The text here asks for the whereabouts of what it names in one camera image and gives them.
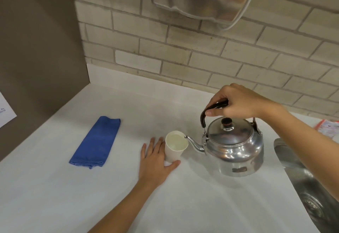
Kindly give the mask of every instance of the blue cloth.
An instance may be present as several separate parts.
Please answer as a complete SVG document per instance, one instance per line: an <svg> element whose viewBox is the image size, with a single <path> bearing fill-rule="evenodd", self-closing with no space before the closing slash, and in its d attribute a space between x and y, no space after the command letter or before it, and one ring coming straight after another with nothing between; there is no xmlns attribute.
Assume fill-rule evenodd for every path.
<svg viewBox="0 0 339 233"><path fill-rule="evenodd" d="M92 169L102 167L112 148L120 126L120 119L101 116L70 159L70 164Z"/></svg>

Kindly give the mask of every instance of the white countertop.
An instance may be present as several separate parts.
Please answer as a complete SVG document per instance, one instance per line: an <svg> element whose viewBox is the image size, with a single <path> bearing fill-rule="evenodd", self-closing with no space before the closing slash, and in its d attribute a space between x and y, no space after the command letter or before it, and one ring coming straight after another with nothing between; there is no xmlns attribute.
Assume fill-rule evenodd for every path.
<svg viewBox="0 0 339 233"><path fill-rule="evenodd" d="M144 142L172 130L200 140L199 115L212 94L88 69L92 84L0 162L2 233L85 233L136 183ZM92 170L69 164L101 115L122 120L106 164ZM319 121L298 117L312 126ZM318 232L274 153L277 134L261 120L258 126L265 141L259 171L243 178L216 174L190 146L129 232Z"/></svg>

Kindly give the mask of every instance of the person's left hand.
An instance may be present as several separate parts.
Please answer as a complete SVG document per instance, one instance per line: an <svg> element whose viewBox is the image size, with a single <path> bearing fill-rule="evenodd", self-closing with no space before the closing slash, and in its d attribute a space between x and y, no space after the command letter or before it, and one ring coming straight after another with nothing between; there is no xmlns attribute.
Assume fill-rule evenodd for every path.
<svg viewBox="0 0 339 233"><path fill-rule="evenodd" d="M141 149L139 181L152 186L154 189L160 186L167 176L180 164L180 160L169 166L164 166L165 142L159 138L154 147L155 138L152 137L146 153L146 144Z"/></svg>

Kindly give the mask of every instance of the kettle spout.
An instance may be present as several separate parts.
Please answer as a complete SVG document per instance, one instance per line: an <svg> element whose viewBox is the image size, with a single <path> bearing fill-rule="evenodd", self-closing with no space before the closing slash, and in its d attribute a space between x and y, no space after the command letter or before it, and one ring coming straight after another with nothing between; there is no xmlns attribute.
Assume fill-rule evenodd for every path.
<svg viewBox="0 0 339 233"><path fill-rule="evenodd" d="M197 150L198 152L205 153L205 147L203 145L199 145L193 138L190 136L185 136L185 138L192 144L192 146Z"/></svg>

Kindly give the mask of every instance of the stainless steel sink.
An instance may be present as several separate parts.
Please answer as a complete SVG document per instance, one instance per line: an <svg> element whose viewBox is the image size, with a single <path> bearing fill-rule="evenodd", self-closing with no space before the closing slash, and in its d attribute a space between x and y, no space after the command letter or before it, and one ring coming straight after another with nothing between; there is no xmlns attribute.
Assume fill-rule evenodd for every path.
<svg viewBox="0 0 339 233"><path fill-rule="evenodd" d="M281 138L274 141L274 150L318 230L321 233L339 233L339 202L315 179Z"/></svg>

